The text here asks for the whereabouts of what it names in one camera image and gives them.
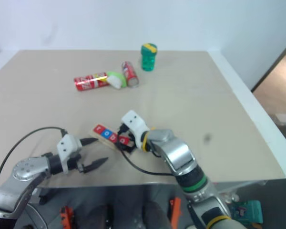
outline black wire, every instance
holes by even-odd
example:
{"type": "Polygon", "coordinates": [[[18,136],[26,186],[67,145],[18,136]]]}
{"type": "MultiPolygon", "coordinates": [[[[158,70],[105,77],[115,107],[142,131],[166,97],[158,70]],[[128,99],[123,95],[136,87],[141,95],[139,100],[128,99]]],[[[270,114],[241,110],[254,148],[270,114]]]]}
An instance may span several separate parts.
{"type": "Polygon", "coordinates": [[[122,146],[121,146],[121,143],[120,143],[120,135],[118,134],[118,139],[117,139],[117,148],[120,150],[120,152],[122,153],[123,157],[126,159],[126,161],[132,166],[134,167],[135,169],[139,170],[140,172],[142,173],[146,173],[146,174],[149,174],[149,175],[154,175],[154,176],[173,176],[173,174],[171,173],[155,173],[155,172],[149,172],[149,171],[146,171],[138,166],[136,166],[125,154],[125,152],[122,150],[122,146]]]}
{"type": "Polygon", "coordinates": [[[26,139],[28,136],[40,131],[40,130],[46,130],[46,129],[57,129],[57,130],[60,130],[61,131],[61,135],[65,135],[67,133],[67,131],[65,129],[62,129],[60,127],[56,127],[56,126],[47,126],[47,127],[42,127],[42,128],[39,128],[39,129],[36,129],[36,130],[33,130],[31,132],[29,132],[27,135],[25,135],[24,137],[22,137],[13,147],[12,149],[10,149],[10,151],[8,152],[8,154],[5,156],[3,162],[1,163],[1,166],[0,166],[0,174],[2,172],[2,169],[6,163],[6,161],[8,160],[9,156],[11,155],[11,153],[14,151],[14,149],[24,140],[26,139]]]}
{"type": "Polygon", "coordinates": [[[157,155],[153,150],[152,150],[152,154],[153,154],[155,157],[161,157],[160,155],[157,155]]]}

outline small box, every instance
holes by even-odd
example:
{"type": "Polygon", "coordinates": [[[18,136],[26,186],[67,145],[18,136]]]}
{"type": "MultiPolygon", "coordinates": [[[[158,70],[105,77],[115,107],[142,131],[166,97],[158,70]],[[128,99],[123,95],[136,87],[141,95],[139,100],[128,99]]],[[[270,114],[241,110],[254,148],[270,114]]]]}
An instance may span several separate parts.
{"type": "Polygon", "coordinates": [[[116,133],[113,133],[109,139],[109,141],[113,142],[113,143],[116,143],[118,141],[118,135],[116,133]]]}
{"type": "Polygon", "coordinates": [[[106,129],[105,126],[102,126],[100,124],[98,124],[94,129],[93,131],[98,133],[99,135],[106,129]]]}
{"type": "Polygon", "coordinates": [[[103,136],[106,139],[109,139],[109,137],[112,135],[112,131],[105,129],[102,133],[101,136],[103,136]]]}
{"type": "Polygon", "coordinates": [[[120,139],[120,143],[123,145],[127,145],[129,142],[129,138],[127,138],[127,137],[120,136],[119,139],[120,139]]]}

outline floor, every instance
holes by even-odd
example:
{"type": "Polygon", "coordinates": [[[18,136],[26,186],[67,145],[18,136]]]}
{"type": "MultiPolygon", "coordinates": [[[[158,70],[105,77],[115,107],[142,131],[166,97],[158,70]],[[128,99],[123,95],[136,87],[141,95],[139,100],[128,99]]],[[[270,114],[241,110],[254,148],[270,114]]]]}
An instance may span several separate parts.
{"type": "MultiPolygon", "coordinates": [[[[93,209],[100,205],[114,206],[115,229],[144,229],[142,222],[142,206],[146,201],[154,201],[166,213],[168,201],[173,197],[182,199],[182,216],[178,228],[184,229],[192,225],[192,220],[186,209],[186,200],[178,186],[174,185],[144,185],[124,187],[89,187],[53,189],[52,198],[43,205],[34,205],[48,224],[49,229],[61,229],[59,210],[63,206],[72,207],[75,211],[79,229],[91,229],[90,218],[93,209]]],[[[18,219],[15,229],[31,224],[35,229],[44,229],[44,224],[30,207],[26,207],[18,219]]]]}
{"type": "Polygon", "coordinates": [[[286,56],[253,94],[268,114],[286,114],[286,56]]]}
{"type": "Polygon", "coordinates": [[[240,201],[258,199],[263,209],[263,229],[286,229],[286,179],[271,180],[238,190],[240,201]]]}

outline beige table surface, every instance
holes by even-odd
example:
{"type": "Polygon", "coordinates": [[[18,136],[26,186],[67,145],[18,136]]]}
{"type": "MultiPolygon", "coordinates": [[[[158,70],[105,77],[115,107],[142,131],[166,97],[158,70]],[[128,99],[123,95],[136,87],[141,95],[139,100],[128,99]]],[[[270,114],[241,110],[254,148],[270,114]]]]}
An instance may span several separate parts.
{"type": "MultiPolygon", "coordinates": [[[[29,131],[49,125],[88,136],[98,123],[118,128],[121,117],[135,110],[149,126],[170,128],[194,152],[205,173],[216,182],[283,178],[284,173],[231,88],[206,52],[159,52],[152,72],[139,68],[136,51],[21,51],[0,70],[0,163],[29,131]],[[121,71],[131,61],[138,88],[103,87],[78,92],[73,78],[121,71]]],[[[26,139],[9,158],[0,177],[15,163],[45,152],[55,153],[60,133],[47,130],[26,139]]],[[[109,160],[88,174],[55,175],[47,187],[174,183],[172,177],[143,174],[100,142],[83,148],[85,164],[109,160]]],[[[149,171],[166,172],[153,155],[135,151],[130,159],[149,171]]]]}

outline red can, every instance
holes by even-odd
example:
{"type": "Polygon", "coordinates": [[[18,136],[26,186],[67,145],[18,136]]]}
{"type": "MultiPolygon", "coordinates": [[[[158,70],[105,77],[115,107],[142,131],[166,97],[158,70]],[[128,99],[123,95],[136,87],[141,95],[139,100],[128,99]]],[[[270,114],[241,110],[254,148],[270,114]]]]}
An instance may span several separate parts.
{"type": "Polygon", "coordinates": [[[122,71],[127,81],[127,86],[137,87],[139,84],[139,79],[134,71],[132,63],[129,61],[124,61],[122,63],[122,71]]]}
{"type": "Polygon", "coordinates": [[[85,91],[93,88],[108,86],[106,81],[106,73],[96,73],[93,75],[87,75],[85,77],[77,77],[74,79],[75,86],[79,91],[85,91]]]}

